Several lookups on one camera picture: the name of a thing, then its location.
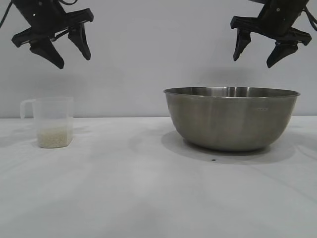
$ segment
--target stainless steel bowl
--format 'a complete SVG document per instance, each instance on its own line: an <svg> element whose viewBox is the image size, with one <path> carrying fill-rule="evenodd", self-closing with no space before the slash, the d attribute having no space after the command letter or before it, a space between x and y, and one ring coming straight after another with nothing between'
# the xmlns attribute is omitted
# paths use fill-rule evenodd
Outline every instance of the stainless steel bowl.
<svg viewBox="0 0 317 238"><path fill-rule="evenodd" d="M178 133L196 145L251 151L276 141L287 127L298 92L243 87L164 91Z"/></svg>

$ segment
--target white wall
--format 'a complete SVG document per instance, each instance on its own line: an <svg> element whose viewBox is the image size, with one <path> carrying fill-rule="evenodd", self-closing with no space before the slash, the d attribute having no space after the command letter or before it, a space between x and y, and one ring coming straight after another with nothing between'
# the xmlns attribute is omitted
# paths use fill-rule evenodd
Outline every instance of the white wall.
<svg viewBox="0 0 317 238"><path fill-rule="evenodd" d="M0 15L8 0L0 1ZM184 86L259 86L301 92L295 114L317 115L317 33L302 14L295 27L313 41L272 69L266 59L274 41L252 35L237 62L232 55L233 15L257 16L247 0L80 0L66 11L90 7L86 24L92 60L67 37L54 45L65 60L59 70L16 48L11 37L28 27L16 8L0 29L0 117L18 117L22 100L71 95L81 117L166 116L163 89ZM317 15L317 1L309 8Z"/></svg>

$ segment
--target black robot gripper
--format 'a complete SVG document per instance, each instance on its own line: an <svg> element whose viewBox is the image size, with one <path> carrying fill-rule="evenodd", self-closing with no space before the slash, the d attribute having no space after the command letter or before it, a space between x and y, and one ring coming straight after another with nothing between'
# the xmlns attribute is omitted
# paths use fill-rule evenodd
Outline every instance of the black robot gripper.
<svg viewBox="0 0 317 238"><path fill-rule="evenodd" d="M286 56L295 53L298 50L298 43L306 46L312 40L309 33L291 27L306 6L308 0L252 1L264 3L259 16L234 16L230 23L231 29L236 28L238 32L233 55L234 61L238 60L244 49L251 42L251 32L261 34L276 41L275 49L266 61L269 68Z"/></svg>
<svg viewBox="0 0 317 238"><path fill-rule="evenodd" d="M87 44L84 23L92 22L90 9L66 13L58 0L12 0L31 27L13 36L12 42L20 47L30 44L30 51L64 68L64 60L52 42L68 34L86 60L91 53Z"/></svg>

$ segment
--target measuring cup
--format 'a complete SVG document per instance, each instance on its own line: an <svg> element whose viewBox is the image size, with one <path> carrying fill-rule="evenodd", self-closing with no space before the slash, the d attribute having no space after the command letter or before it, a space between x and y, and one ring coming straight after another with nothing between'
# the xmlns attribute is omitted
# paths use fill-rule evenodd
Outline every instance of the measuring cup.
<svg viewBox="0 0 317 238"><path fill-rule="evenodd" d="M21 102L21 118L25 118L25 105L32 103L38 146L60 148L73 138L72 97L49 97Z"/></svg>

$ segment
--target white table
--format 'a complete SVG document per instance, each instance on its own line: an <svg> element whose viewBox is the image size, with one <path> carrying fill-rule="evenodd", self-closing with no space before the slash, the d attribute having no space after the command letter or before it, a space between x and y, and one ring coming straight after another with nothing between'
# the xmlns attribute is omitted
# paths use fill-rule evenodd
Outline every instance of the white table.
<svg viewBox="0 0 317 238"><path fill-rule="evenodd" d="M317 117L256 154L190 146L170 118L76 119L41 149L2 119L0 237L316 238Z"/></svg>

